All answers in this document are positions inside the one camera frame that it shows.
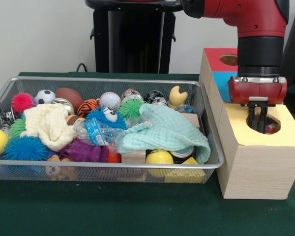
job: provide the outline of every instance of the blue spiky ball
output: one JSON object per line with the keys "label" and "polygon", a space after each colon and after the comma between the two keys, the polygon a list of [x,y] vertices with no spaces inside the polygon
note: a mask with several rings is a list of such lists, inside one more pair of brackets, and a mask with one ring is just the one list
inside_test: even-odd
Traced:
{"label": "blue spiky ball", "polygon": [[5,160],[46,161],[48,149],[39,138],[17,137],[6,144],[3,157]]}

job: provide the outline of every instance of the blue block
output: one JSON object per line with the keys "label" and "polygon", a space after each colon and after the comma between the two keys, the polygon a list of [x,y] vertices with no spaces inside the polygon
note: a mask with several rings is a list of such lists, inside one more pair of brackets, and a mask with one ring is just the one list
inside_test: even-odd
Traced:
{"label": "blue block", "polygon": [[225,102],[231,102],[230,95],[228,93],[228,81],[231,76],[237,76],[237,72],[213,72],[215,83],[218,87],[221,98]]}

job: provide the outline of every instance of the box hole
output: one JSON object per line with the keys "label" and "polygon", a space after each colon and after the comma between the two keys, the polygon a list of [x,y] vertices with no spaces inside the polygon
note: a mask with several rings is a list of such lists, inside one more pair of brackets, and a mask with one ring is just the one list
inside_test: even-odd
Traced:
{"label": "box hole", "polygon": [[226,65],[237,66],[237,55],[235,54],[225,54],[220,57],[220,61]]}
{"label": "box hole", "polygon": [[[260,119],[260,114],[255,115],[255,119],[259,120]],[[274,118],[271,115],[267,115],[265,119],[265,134],[275,134],[279,132],[281,129],[281,122]]]}

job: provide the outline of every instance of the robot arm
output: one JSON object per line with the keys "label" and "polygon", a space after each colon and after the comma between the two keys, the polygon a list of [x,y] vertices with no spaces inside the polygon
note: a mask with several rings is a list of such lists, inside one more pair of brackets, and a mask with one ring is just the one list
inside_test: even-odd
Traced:
{"label": "robot arm", "polygon": [[[264,132],[267,106],[281,104],[287,82],[279,77],[289,0],[181,0],[194,18],[222,18],[238,29],[238,76],[229,82],[231,101],[249,107],[250,127]],[[254,108],[261,107],[260,121]]]}

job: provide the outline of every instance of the plastic water bottle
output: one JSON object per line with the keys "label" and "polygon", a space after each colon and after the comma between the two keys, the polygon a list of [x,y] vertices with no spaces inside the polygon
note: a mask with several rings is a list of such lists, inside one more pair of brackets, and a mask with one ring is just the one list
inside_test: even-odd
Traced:
{"label": "plastic water bottle", "polygon": [[74,124],[74,130],[82,142],[89,145],[108,146],[112,149],[116,148],[119,137],[124,132],[123,129],[115,129],[98,122],[95,118],[77,121]]}

